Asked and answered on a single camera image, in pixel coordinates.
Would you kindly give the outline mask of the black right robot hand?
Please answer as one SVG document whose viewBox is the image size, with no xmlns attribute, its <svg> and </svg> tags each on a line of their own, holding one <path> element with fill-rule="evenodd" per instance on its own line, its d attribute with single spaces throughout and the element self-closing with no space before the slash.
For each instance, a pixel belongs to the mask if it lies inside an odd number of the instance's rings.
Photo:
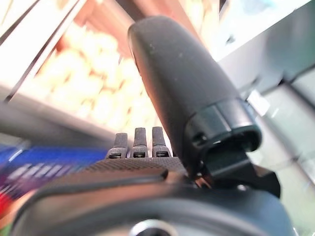
<svg viewBox="0 0 315 236">
<path fill-rule="evenodd" d="M 129 47 L 164 127 L 153 156 L 116 147 L 53 180 L 19 209 L 12 236 L 292 236 L 275 172 L 247 156 L 262 134 L 210 53 L 165 16 L 128 29 Z"/>
</svg>

